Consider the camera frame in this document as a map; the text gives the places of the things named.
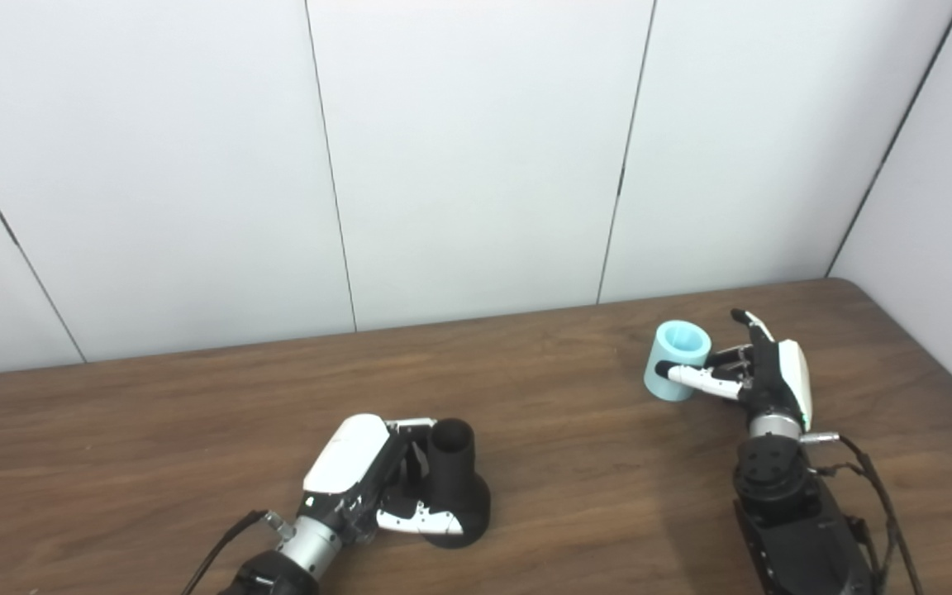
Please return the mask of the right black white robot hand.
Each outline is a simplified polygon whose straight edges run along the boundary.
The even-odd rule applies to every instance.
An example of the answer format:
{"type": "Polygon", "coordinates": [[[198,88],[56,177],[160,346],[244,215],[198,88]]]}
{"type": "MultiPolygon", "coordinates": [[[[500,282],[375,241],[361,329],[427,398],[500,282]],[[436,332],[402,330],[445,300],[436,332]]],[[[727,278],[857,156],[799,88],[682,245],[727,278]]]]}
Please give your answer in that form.
{"type": "Polygon", "coordinates": [[[681,397],[696,391],[740,404],[752,436],[804,436],[812,426],[813,405],[803,348],[775,339],[748,310],[733,308],[731,317],[748,331],[749,341],[717,353],[711,353],[702,328],[667,321],[654,339],[647,377],[681,397]]]}

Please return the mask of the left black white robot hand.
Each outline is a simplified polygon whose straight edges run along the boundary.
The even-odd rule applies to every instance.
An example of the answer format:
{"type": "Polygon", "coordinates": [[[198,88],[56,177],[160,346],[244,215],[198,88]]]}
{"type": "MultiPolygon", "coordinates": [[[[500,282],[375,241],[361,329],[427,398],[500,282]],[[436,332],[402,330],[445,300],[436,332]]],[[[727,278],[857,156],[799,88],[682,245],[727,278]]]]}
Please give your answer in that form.
{"type": "Polygon", "coordinates": [[[348,417],[303,479],[298,516],[325,525],[338,545],[366,543],[377,530],[461,537],[456,513],[420,497],[434,418],[385,421],[371,413],[348,417]]]}

